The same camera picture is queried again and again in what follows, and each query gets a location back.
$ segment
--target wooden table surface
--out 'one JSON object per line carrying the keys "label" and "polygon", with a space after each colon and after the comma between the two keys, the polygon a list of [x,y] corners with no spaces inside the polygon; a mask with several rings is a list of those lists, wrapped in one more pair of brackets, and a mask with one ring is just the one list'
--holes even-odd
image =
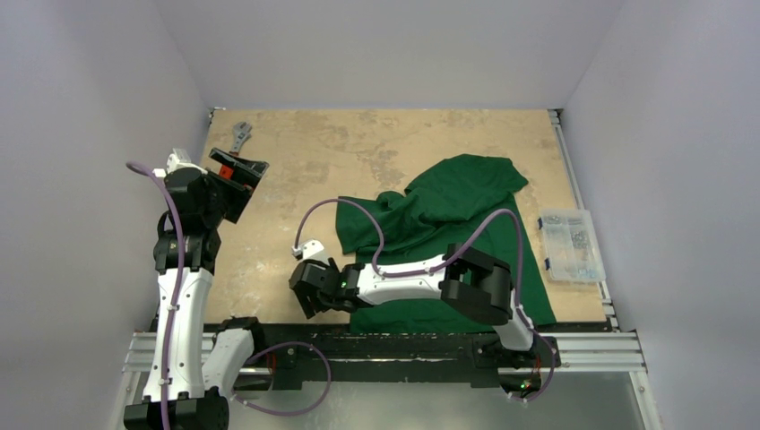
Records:
{"label": "wooden table surface", "polygon": [[[252,137],[240,156],[270,163],[237,225],[220,226],[221,249],[205,320],[254,315],[264,323],[306,322],[288,279],[298,223],[314,203],[338,195],[374,199],[403,191],[441,159],[470,153],[512,159],[528,185],[515,195],[536,260],[544,260],[535,220],[540,208],[574,208],[573,192],[544,110],[218,110],[204,155],[229,151],[232,125],[247,121]],[[204,167],[219,164],[204,158]],[[302,240],[322,241],[340,267],[335,206],[312,214]],[[541,270],[559,322],[603,321],[594,284],[551,281]],[[330,311],[311,323],[346,323]]]}

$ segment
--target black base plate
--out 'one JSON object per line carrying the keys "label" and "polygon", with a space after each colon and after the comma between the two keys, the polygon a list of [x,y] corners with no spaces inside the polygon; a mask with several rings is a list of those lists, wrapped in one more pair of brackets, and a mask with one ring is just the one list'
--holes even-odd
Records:
{"label": "black base plate", "polygon": [[[267,345],[300,340],[330,359],[332,380],[362,383],[469,383],[473,388],[498,387],[499,367],[532,368],[551,351],[540,340],[531,352],[498,347],[495,333],[356,334],[344,324],[262,324]],[[214,327],[208,325],[207,331]],[[547,337],[556,349],[556,340]],[[304,381],[325,381],[324,363],[306,348],[276,352],[274,390],[299,390]],[[557,365],[559,355],[555,354]],[[266,366],[260,360],[253,366]]]}

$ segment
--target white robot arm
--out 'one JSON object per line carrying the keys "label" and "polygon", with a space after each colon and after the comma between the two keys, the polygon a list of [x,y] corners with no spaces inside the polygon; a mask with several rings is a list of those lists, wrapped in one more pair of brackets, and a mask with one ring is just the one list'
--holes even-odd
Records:
{"label": "white robot arm", "polygon": [[[404,264],[378,266],[381,273],[429,271],[457,250],[450,245],[447,254]],[[448,305],[476,323],[489,324],[501,345],[512,351],[528,351],[534,337],[520,318],[514,318],[514,287],[506,262],[468,249],[445,270],[404,277],[387,277],[370,265],[349,264],[338,271],[335,263],[317,240],[293,249],[300,260],[290,278],[290,288],[307,318],[328,309],[355,312],[362,307],[394,300],[431,298]],[[471,280],[465,282],[465,275]]]}
{"label": "white robot arm", "polygon": [[[217,227],[224,219],[238,221],[268,164],[217,149],[210,157],[227,169],[213,173],[193,164],[183,150],[175,150],[166,169],[153,171],[163,180],[179,219],[168,219],[168,214],[159,219],[159,238],[153,248],[160,303],[156,349],[142,403],[125,408],[127,429],[161,427],[163,388],[172,428],[227,428],[227,397],[240,368],[255,350],[258,321],[232,319],[221,325],[206,362],[201,360],[203,315],[221,245]],[[166,229],[167,220],[172,228]],[[184,232],[184,265],[178,258],[177,221]],[[182,279],[175,291],[178,274]]]}

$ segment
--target green cloth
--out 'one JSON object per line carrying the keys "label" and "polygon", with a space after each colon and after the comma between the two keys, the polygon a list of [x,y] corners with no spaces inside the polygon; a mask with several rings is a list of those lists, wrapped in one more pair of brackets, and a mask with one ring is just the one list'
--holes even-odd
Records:
{"label": "green cloth", "polygon": [[[518,214],[513,193],[528,184],[510,159],[463,154],[445,159],[411,181],[401,195],[387,191],[377,199],[350,199],[367,209],[385,234],[381,264],[425,260],[443,254],[451,243],[463,243],[480,222],[496,209]],[[344,254],[356,252],[357,262],[370,262],[379,245],[367,217],[348,204],[338,204],[335,228]],[[523,236],[522,304],[536,324],[555,323],[536,259]],[[508,262],[515,276],[517,248],[512,221],[500,216],[491,222],[474,247]],[[454,311],[440,300],[400,300],[351,316],[353,332],[477,332],[491,331]]]}

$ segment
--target plastic storage box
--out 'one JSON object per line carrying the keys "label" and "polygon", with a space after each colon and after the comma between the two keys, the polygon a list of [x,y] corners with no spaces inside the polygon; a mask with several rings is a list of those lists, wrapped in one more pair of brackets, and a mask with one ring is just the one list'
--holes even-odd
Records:
{"label": "plastic storage box", "polygon": [[577,209],[544,209],[543,233],[546,267],[553,280],[600,282],[605,280],[592,215]]}

